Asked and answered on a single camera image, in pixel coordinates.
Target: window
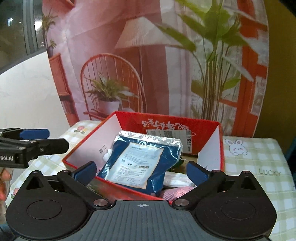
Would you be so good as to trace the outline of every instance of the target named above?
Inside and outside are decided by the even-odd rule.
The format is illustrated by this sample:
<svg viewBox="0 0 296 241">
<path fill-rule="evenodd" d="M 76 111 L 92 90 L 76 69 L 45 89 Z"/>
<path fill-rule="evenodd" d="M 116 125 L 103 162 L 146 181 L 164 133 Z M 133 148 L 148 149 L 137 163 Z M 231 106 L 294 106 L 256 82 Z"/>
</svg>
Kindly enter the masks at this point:
<svg viewBox="0 0 296 241">
<path fill-rule="evenodd" d="M 0 0 L 0 70 L 43 47 L 42 0 Z"/>
</svg>

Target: finger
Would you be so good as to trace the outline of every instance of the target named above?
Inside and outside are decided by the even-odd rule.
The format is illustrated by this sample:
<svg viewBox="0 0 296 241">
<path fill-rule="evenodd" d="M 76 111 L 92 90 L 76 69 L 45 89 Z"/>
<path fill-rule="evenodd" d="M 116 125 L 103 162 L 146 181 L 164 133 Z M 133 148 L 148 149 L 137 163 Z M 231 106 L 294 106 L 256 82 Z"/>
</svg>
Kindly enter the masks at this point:
<svg viewBox="0 0 296 241">
<path fill-rule="evenodd" d="M 1 181 L 6 182 L 11 180 L 11 175 L 7 170 L 3 170 L 2 175 L 1 175 Z"/>
<path fill-rule="evenodd" d="M 0 201 L 6 200 L 6 186 L 4 183 L 0 183 Z"/>
</svg>

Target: checkered tablecloth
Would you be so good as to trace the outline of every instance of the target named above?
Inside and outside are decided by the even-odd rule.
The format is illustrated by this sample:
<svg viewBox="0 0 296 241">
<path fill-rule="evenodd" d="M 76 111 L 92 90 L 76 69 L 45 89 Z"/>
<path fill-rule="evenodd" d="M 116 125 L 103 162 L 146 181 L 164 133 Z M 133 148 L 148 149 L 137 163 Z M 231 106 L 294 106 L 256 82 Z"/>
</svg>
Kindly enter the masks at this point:
<svg viewBox="0 0 296 241">
<path fill-rule="evenodd" d="M 69 142 L 68 152 L 99 124 L 98 121 L 81 121 L 64 133 L 61 138 L 65 138 Z M 270 235 L 271 240 L 295 241 L 295 184 L 277 141 L 274 139 L 224 137 L 223 143 L 226 174 L 238 175 L 243 170 L 251 171 L 276 209 L 277 221 Z M 43 175 L 56 175 L 59 171 L 66 169 L 61 162 L 66 154 L 40 156 L 34 160 L 12 184 L 6 201 L 7 205 L 10 204 L 15 192 L 32 171 L 40 170 Z"/>
<path fill-rule="evenodd" d="M 39 170 L 43 175 L 56 175 L 58 172 L 65 170 L 66 167 L 62 163 L 62 159 L 99 124 L 100 121 L 80 121 L 61 135 L 60 138 L 64 138 L 69 142 L 69 150 L 65 154 L 40 156 L 34 160 L 11 185 L 6 205 L 9 206 L 16 191 L 21 187 L 32 171 Z"/>
<path fill-rule="evenodd" d="M 238 175 L 243 170 L 251 171 L 276 209 L 277 220 L 270 239 L 295 241 L 295 184 L 278 142 L 241 137 L 223 137 L 223 141 L 225 173 Z"/>
</svg>

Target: metal screw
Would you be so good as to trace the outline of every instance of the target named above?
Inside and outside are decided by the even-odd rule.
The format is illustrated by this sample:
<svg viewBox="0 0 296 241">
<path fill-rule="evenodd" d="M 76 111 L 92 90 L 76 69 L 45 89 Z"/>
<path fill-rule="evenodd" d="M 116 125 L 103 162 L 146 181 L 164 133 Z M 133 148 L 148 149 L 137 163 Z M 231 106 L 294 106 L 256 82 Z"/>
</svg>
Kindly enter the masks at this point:
<svg viewBox="0 0 296 241">
<path fill-rule="evenodd" d="M 105 199 L 94 200 L 94 205 L 97 207 L 103 207 L 103 206 L 106 206 L 107 204 L 108 204 L 108 201 Z"/>
<path fill-rule="evenodd" d="M 175 201 L 175 204 L 176 204 L 177 206 L 179 206 L 179 207 L 185 207 L 185 206 L 187 206 L 187 205 L 189 204 L 189 201 L 186 200 L 186 199 L 177 199 L 177 200 Z"/>
</svg>

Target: pink cloth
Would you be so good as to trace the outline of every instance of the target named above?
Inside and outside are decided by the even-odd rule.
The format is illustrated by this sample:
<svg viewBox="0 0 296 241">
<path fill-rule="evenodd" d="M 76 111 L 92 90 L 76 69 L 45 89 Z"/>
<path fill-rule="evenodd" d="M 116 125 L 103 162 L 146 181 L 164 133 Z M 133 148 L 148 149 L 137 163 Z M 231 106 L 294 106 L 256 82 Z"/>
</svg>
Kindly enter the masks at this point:
<svg viewBox="0 0 296 241">
<path fill-rule="evenodd" d="M 168 200 L 168 201 L 174 201 L 177 198 L 183 196 L 185 193 L 188 193 L 191 191 L 194 187 L 180 187 L 180 188 L 173 188 L 173 189 L 166 189 L 161 191 L 160 198 Z"/>
</svg>

